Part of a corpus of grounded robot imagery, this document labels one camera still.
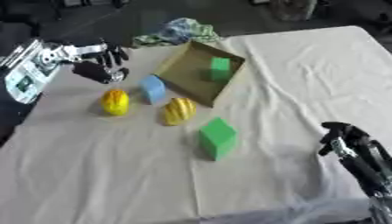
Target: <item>lemon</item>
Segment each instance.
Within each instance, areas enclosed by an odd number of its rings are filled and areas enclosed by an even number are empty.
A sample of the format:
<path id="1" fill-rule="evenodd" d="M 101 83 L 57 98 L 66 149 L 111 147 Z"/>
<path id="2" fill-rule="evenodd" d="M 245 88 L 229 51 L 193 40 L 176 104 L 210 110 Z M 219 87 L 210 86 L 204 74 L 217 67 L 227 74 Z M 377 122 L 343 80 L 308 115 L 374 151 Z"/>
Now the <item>lemon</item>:
<path id="1" fill-rule="evenodd" d="M 127 114 L 130 106 L 130 98 L 121 89 L 110 89 L 101 98 L 103 109 L 113 116 L 123 116 Z"/>

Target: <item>robotic arm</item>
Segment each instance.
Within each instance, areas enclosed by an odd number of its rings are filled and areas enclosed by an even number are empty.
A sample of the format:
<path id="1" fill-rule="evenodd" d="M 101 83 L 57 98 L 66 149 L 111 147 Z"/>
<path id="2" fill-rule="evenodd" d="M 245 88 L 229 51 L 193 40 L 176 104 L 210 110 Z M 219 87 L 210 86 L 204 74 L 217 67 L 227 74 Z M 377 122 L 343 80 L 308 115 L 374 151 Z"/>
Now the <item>robotic arm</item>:
<path id="1" fill-rule="evenodd" d="M 370 198 L 374 224 L 392 224 L 392 157 L 382 145 L 365 131 L 342 122 L 324 122 L 329 129 L 318 153 L 333 151 L 340 163 L 353 174 Z"/>
<path id="2" fill-rule="evenodd" d="M 104 42 L 77 47 L 33 39 L 5 58 L 0 63 L 0 69 L 10 96 L 17 102 L 28 104 L 35 101 L 64 64 L 74 64 L 75 73 L 101 83 L 124 80 L 128 74 L 126 69 L 113 72 L 107 66 L 83 61 L 86 55 L 105 53 L 108 50 L 109 45 Z M 127 57 L 124 52 L 118 54 Z"/>
<path id="3" fill-rule="evenodd" d="M 98 63 L 85 59 L 96 58 Z M 0 61 L 0 126 L 20 124 L 34 107 L 46 86 L 65 64 L 73 72 L 103 84 L 124 80 L 129 70 L 113 70 L 127 60 L 119 46 L 100 41 L 96 45 L 76 46 L 32 39 Z"/>

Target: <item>table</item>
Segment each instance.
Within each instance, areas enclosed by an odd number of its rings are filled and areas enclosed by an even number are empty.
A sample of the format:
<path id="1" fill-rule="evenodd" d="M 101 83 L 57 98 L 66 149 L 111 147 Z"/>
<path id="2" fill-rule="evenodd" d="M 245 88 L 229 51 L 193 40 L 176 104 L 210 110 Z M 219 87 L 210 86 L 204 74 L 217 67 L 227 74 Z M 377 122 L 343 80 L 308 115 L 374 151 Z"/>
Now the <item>table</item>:
<path id="1" fill-rule="evenodd" d="M 390 54 L 354 26 L 216 46 L 246 65 L 219 105 L 198 105 L 178 127 L 158 123 L 159 105 L 100 115 L 97 99 L 113 86 L 64 69 L 0 150 L 0 223 L 173 223 L 254 210 L 268 223 L 367 216 L 354 178 L 334 155 L 317 155 L 319 124 L 355 124 L 391 149 Z M 132 89 L 176 49 L 129 49 L 130 76 L 117 88 Z M 239 143 L 213 163 L 196 132 L 215 116 Z"/>

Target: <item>green cube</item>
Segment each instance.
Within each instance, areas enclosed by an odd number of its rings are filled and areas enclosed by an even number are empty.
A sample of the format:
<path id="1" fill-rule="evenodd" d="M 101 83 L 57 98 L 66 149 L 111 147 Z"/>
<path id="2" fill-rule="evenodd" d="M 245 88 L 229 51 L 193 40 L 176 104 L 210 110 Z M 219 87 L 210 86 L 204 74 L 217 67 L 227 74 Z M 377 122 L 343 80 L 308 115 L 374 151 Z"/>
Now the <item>green cube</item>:
<path id="1" fill-rule="evenodd" d="M 210 79 L 211 81 L 228 81 L 230 79 L 230 59 L 213 58 Z"/>
<path id="2" fill-rule="evenodd" d="M 234 148 L 235 138 L 235 130 L 219 117 L 214 118 L 199 131 L 201 146 L 215 161 Z"/>

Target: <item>crumpled fabric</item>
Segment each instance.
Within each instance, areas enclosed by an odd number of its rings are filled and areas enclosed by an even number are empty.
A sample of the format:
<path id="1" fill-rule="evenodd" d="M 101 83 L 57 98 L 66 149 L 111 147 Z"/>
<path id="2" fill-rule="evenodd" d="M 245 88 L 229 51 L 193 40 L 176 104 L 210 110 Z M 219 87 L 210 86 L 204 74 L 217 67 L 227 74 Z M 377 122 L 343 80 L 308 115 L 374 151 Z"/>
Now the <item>crumpled fabric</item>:
<path id="1" fill-rule="evenodd" d="M 210 24 L 200 24 L 195 19 L 182 17 L 175 19 L 164 26 L 164 28 L 153 34 L 133 38 L 134 48 L 146 46 L 177 46 L 189 40 L 201 43 L 215 42 L 220 36 L 214 32 Z"/>

